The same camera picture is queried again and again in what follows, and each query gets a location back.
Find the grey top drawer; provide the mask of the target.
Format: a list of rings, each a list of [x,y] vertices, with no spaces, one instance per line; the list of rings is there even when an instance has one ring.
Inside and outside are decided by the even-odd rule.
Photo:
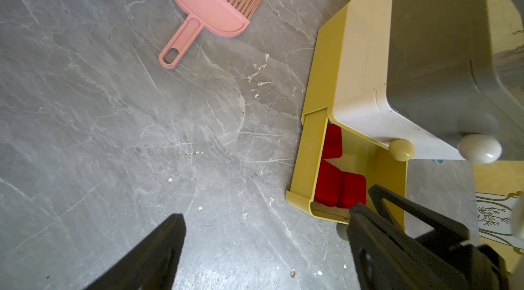
[[[470,134],[523,159],[523,0],[393,0],[394,109],[458,150]]]

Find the white drawer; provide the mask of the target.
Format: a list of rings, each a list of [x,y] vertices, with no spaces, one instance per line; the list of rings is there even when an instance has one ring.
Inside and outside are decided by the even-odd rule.
[[[414,147],[419,160],[458,160],[457,149],[394,109],[388,98],[393,0],[351,0],[322,30],[340,55],[330,115],[389,148],[396,140]]]

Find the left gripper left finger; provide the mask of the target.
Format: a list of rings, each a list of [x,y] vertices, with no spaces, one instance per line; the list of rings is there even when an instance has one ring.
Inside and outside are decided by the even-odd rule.
[[[88,289],[172,289],[186,237],[182,214],[172,214]]]

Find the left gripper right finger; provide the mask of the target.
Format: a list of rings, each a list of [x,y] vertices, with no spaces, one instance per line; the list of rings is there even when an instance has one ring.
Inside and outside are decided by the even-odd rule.
[[[361,289],[469,289],[458,269],[362,204],[347,229]]]

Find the yellow bottom drawer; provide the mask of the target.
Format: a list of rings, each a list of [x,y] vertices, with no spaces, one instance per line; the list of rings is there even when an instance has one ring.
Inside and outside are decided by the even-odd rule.
[[[333,208],[314,201],[317,176],[322,160],[342,172],[363,175],[367,190],[380,184],[401,197],[406,194],[407,163],[394,160],[387,149],[349,127],[334,121],[330,115],[334,97],[338,58],[330,44],[331,36],[319,29],[311,72],[302,111],[302,136],[286,202],[316,219],[348,225],[350,209]],[[342,128],[343,155],[339,159],[322,159],[328,124]]]

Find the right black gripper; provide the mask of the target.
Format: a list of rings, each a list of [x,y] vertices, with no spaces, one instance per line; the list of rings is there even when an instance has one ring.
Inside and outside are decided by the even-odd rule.
[[[419,236],[416,241],[428,249],[453,249],[469,239],[469,229],[447,216],[414,203],[387,188],[375,184],[368,194],[379,216],[400,228],[386,201],[416,217],[432,231]],[[509,289],[508,273],[504,259],[488,245],[471,244],[456,247],[451,253],[450,264],[467,282],[466,289]]]

